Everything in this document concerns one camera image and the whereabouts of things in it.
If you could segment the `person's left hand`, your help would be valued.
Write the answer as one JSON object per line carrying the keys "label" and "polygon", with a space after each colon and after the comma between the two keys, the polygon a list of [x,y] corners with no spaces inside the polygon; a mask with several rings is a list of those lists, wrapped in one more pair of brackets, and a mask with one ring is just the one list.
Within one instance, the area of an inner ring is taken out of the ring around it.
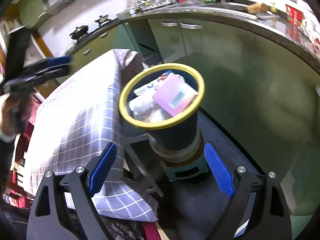
{"label": "person's left hand", "polygon": [[20,102],[20,100],[9,94],[1,96],[1,131],[4,135],[11,137],[15,134],[13,125],[10,121],[10,114]]}

